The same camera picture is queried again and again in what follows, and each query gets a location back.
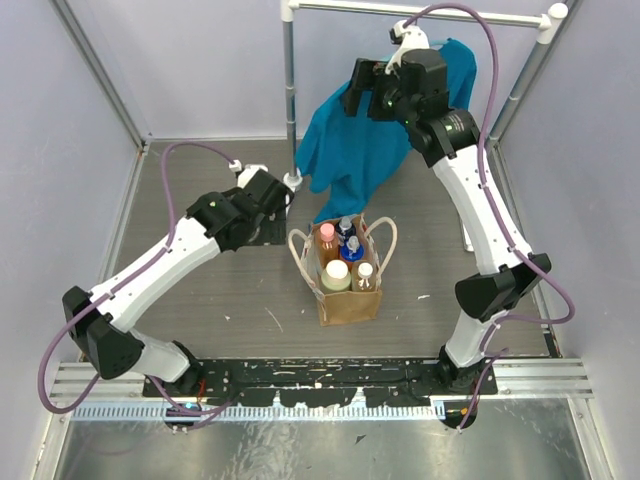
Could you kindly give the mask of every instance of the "white wall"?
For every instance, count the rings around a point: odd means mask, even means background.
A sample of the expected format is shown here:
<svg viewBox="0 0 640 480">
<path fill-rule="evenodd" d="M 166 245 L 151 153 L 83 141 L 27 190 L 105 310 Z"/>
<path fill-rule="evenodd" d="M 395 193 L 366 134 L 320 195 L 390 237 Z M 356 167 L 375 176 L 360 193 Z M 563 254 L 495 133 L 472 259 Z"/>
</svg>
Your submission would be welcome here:
<svg viewBox="0 0 640 480">
<path fill-rule="evenodd" d="M 562 350 L 584 359 L 629 479 L 640 472 L 638 18 L 635 0 L 584 1 L 503 143 L 529 238 L 577 305 Z"/>
<path fill-rule="evenodd" d="M 0 478 L 18 480 L 42 439 L 36 370 L 61 296 L 97 280 L 135 147 L 47 1 L 0 2 L 0 61 Z"/>
<path fill-rule="evenodd" d="M 156 138 L 285 134 L 279 3 L 70 0 L 136 123 Z M 540 15 L 553 1 L 464 3 L 487 12 Z M 393 52 L 388 30 L 398 20 L 306 10 L 296 13 L 301 132 L 315 109 L 350 78 L 358 56 L 379 58 Z M 489 47 L 481 28 L 434 20 L 423 20 L 421 25 L 430 38 L 454 37 L 476 53 L 479 77 L 471 110 L 481 114 L 491 68 Z M 494 30 L 502 65 L 497 98 L 500 106 L 533 46 L 536 31 L 518 27 Z"/>
</svg>

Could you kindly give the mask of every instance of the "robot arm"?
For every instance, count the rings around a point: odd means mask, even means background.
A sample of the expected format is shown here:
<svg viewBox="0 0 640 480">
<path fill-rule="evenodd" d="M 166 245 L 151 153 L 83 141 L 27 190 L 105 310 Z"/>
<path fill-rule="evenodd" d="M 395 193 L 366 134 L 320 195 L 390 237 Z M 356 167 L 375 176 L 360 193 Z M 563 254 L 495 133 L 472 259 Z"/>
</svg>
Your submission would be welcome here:
<svg viewBox="0 0 640 480">
<path fill-rule="evenodd" d="M 239 175 L 238 185 L 201 196 L 176 224 L 172 242 L 163 238 L 91 292 L 73 287 L 65 293 L 67 321 L 98 298 L 109 297 L 70 331 L 102 378 L 132 371 L 173 383 L 185 394 L 193 390 L 201 378 L 195 357 L 178 342 L 156 340 L 134 327 L 147 308 L 190 271 L 221 252 L 246 245 L 265 216 L 285 208 L 289 191 L 266 169 L 248 167 Z M 155 263 L 131 277 L 156 256 Z M 130 280 L 122 285 L 126 278 Z"/>
<path fill-rule="evenodd" d="M 445 383 L 464 383 L 482 365 L 496 320 L 514 308 L 540 278 L 509 247 L 491 210 L 478 173 L 478 128 L 468 111 L 449 107 L 446 62 L 429 48 L 424 32 L 415 25 L 405 28 L 403 23 L 398 22 L 390 32 L 392 43 L 399 48 L 388 63 L 356 61 L 342 102 L 345 113 L 355 115 L 362 91 L 372 91 L 368 116 L 404 126 L 411 146 L 443 183 L 469 232 L 479 273 L 456 284 L 462 311 L 438 364 Z M 497 192 L 486 165 L 484 188 Z M 548 272 L 548 256 L 532 253 L 504 201 L 495 197 L 517 249 Z"/>
</svg>

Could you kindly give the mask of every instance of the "teal cloth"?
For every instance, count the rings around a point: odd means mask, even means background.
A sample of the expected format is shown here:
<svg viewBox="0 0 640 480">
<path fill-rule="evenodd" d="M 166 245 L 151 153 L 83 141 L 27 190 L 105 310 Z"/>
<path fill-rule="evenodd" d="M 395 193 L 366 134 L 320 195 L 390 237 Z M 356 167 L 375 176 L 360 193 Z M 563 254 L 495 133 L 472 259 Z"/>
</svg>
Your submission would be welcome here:
<svg viewBox="0 0 640 480">
<path fill-rule="evenodd" d="M 477 70 L 473 52 L 449 39 L 440 54 L 447 62 L 450 106 L 468 109 Z M 316 223 L 362 212 L 411 150 L 402 125 L 367 117 L 371 92 L 362 94 L 355 117 L 344 114 L 340 97 L 348 85 L 342 85 L 316 110 L 296 153 L 302 174 L 311 175 L 313 193 L 331 187 L 329 201 Z"/>
</svg>

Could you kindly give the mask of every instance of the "bottle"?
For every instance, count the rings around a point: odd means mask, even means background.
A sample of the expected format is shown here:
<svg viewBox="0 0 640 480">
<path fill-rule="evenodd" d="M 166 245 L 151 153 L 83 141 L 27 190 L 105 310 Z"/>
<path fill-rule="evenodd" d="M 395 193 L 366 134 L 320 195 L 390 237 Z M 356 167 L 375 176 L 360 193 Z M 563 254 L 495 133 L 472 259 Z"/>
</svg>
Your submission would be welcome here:
<svg viewBox="0 0 640 480">
<path fill-rule="evenodd" d="M 331 260 L 320 277 L 320 290 L 325 294 L 347 292 L 351 289 L 351 274 L 342 260 Z"/>
<path fill-rule="evenodd" d="M 344 245 L 344 242 L 356 234 L 356 226 L 351 222 L 352 218 L 353 217 L 342 217 L 336 226 L 336 233 L 338 234 L 338 241 L 341 247 Z"/>
<path fill-rule="evenodd" d="M 340 258 L 340 245 L 335 227 L 330 223 L 323 223 L 316 232 L 316 250 L 320 266 L 324 269 L 331 260 Z"/>
<path fill-rule="evenodd" d="M 347 240 L 347 243 L 340 248 L 340 258 L 344 260 L 344 263 L 349 267 L 349 271 L 353 267 L 353 262 L 362 260 L 364 256 L 364 247 L 360 245 L 358 237 L 353 236 Z"/>
<path fill-rule="evenodd" d="M 354 292 L 374 292 L 376 289 L 373 276 L 373 265 L 369 262 L 360 262 L 355 265 L 356 269 L 352 274 L 351 290 Z"/>
</svg>

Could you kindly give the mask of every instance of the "white bottle cap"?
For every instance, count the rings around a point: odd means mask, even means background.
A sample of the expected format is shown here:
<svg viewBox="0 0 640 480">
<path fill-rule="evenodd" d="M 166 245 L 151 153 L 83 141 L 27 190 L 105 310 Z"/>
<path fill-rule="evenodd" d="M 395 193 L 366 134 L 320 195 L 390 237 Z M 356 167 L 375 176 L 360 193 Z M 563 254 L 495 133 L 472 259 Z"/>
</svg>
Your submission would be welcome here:
<svg viewBox="0 0 640 480">
<path fill-rule="evenodd" d="M 349 217 L 342 217 L 340 219 L 340 229 L 342 229 L 343 231 L 347 231 L 351 228 L 351 225 L 353 225 L 351 223 L 351 218 Z"/>
<path fill-rule="evenodd" d="M 355 235 L 353 237 L 349 237 L 349 240 L 347 240 L 347 248 L 353 253 L 357 252 L 360 248 L 360 240 L 358 240 L 358 237 Z"/>
<path fill-rule="evenodd" d="M 342 260 L 331 260 L 327 264 L 327 275 L 332 280 L 343 280 L 349 275 L 349 267 Z"/>
<path fill-rule="evenodd" d="M 360 278 L 369 278 L 373 275 L 373 267 L 370 263 L 364 262 L 358 266 L 358 276 Z"/>
</svg>

